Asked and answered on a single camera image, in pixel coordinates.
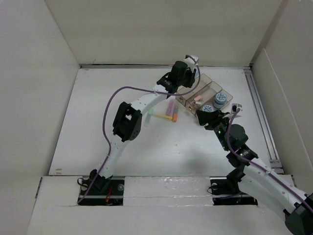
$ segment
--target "white floor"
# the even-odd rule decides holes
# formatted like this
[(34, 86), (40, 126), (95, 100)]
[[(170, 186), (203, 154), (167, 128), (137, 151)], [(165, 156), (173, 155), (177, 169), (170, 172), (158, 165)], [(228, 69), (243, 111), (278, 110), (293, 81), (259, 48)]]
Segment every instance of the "white floor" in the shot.
[[(50, 168), (50, 175), (89, 175), (108, 151), (102, 134), (106, 104), (118, 88), (135, 86), (151, 89), (170, 70), (161, 69), (80, 69)], [(249, 140), (248, 146), (269, 164), (269, 153), (256, 114), (243, 70), (201, 68), (243, 105), (241, 124)], [(133, 90), (121, 91), (108, 112), (106, 130), (112, 135), (112, 123), (122, 101), (132, 102), (142, 95)], [(155, 110), (165, 112), (169, 100)], [(223, 111), (230, 111), (227, 106)], [(115, 175), (119, 176), (183, 176), (227, 175), (233, 167), (226, 158), (217, 137), (199, 126), (197, 119), (179, 105), (176, 123), (152, 117), (149, 127), (123, 152)]]
[[(50, 175), (60, 176), (44, 177), (28, 235), (289, 234), (284, 222), (262, 205), (213, 206), (206, 192), (207, 176), (225, 176), (233, 167), (215, 134), (199, 126), (181, 105), (176, 123), (153, 117), (124, 150), (115, 170), (115, 175), (160, 177), (126, 177), (124, 206), (77, 205), (77, 176), (63, 175), (88, 175), (105, 157), (102, 118), (111, 94), (127, 85), (151, 89), (169, 69), (80, 69), (50, 169)], [(269, 164), (244, 71), (202, 68), (201, 72), (243, 105), (235, 123), (244, 126), (247, 144)], [(118, 105), (140, 96), (134, 91), (116, 96), (107, 118), (109, 136)], [(155, 110), (165, 112), (168, 102)]]

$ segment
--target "clear plastic container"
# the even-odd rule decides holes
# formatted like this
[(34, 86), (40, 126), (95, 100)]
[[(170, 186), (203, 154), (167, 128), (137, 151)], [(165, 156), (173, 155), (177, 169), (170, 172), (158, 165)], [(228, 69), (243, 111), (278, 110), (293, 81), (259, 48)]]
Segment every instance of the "clear plastic container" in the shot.
[(228, 93), (227, 91), (225, 91), (225, 90), (222, 90), (222, 91), (220, 91), (218, 93), (224, 93), (227, 96), (227, 100), (226, 100), (225, 104), (222, 107), (220, 107), (220, 108), (214, 107), (213, 102), (214, 102), (215, 96), (213, 96), (209, 101), (204, 103), (199, 109), (201, 110), (202, 107), (205, 106), (205, 105), (210, 105), (213, 108), (213, 111), (216, 111), (218, 109), (222, 109), (222, 108), (226, 107), (230, 103), (230, 101), (233, 99), (233, 96), (230, 93)]
[[(207, 86), (208, 84), (210, 84), (212, 82), (212, 79), (209, 78), (208, 76), (206, 76), (205, 74), (201, 74), (201, 81), (199, 83), (199, 85), (197, 86), (197, 88), (195, 88), (191, 93), (183, 95), (183, 96), (176, 96), (176, 99), (183, 105), (186, 106), (186, 102), (187, 100), (194, 96), (196, 93), (198, 93), (202, 88), (204, 88), (205, 86)], [(186, 88), (183, 87), (180, 90), (177, 91), (178, 94), (183, 94), (185, 92), (188, 92), (189, 90), (193, 89), (197, 84), (197, 81), (193, 84), (193, 86), (191, 88)]]
[[(177, 93), (182, 94), (189, 90), (190, 88), (182, 88)], [(224, 105), (219, 105), (219, 108), (214, 107), (214, 99), (215, 95), (217, 93), (224, 93), (227, 96), (227, 100)], [(195, 101), (195, 98), (197, 96), (201, 95), (202, 98), (199, 102)], [(206, 106), (204, 109), (208, 110), (217, 110), (225, 107), (230, 103), (230, 101), (233, 99), (233, 96), (229, 94), (227, 91), (223, 90), (223, 88), (217, 84), (216, 82), (212, 81), (211, 78), (206, 76), (205, 74), (201, 74), (201, 81), (198, 87), (192, 91), (191, 93), (183, 96), (176, 96), (176, 99), (186, 107), (188, 111), (190, 111), (193, 115), (196, 114), (196, 110), (202, 110), (204, 106)]]
[[(211, 82), (210, 84), (203, 87), (200, 91), (191, 96), (186, 102), (186, 108), (192, 114), (196, 114), (196, 110), (201, 109), (209, 100), (214, 99), (215, 95), (222, 90), (222, 87), (216, 82)], [(196, 104), (194, 98), (197, 96), (202, 96), (201, 104)]]

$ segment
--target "pink object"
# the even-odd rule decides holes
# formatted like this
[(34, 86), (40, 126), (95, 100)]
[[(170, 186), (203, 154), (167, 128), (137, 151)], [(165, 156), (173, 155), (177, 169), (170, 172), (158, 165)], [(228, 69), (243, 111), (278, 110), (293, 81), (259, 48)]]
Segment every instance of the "pink object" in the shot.
[(199, 95), (199, 96), (197, 96), (197, 97), (194, 98), (194, 101), (195, 101), (195, 102), (200, 101), (200, 100), (202, 100), (202, 96), (201, 96), (201, 95)]

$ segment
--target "yellow chalk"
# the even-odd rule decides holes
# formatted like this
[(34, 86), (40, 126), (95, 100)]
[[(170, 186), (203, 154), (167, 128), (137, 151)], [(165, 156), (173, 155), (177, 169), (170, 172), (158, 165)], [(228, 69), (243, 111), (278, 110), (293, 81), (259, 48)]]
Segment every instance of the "yellow chalk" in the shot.
[(169, 120), (172, 120), (172, 119), (173, 119), (173, 117), (171, 117), (171, 116), (167, 116), (167, 115), (159, 114), (159, 113), (153, 113), (152, 115), (153, 115), (153, 116), (156, 116), (156, 117), (161, 117), (161, 118), (169, 119)]

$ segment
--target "purple chalk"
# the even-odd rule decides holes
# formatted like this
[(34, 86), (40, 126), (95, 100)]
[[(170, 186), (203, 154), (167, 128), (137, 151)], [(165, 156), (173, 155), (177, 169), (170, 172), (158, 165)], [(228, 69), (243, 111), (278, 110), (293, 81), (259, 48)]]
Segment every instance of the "purple chalk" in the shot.
[(172, 99), (167, 106), (166, 115), (172, 116), (172, 110), (173, 110), (174, 100)]

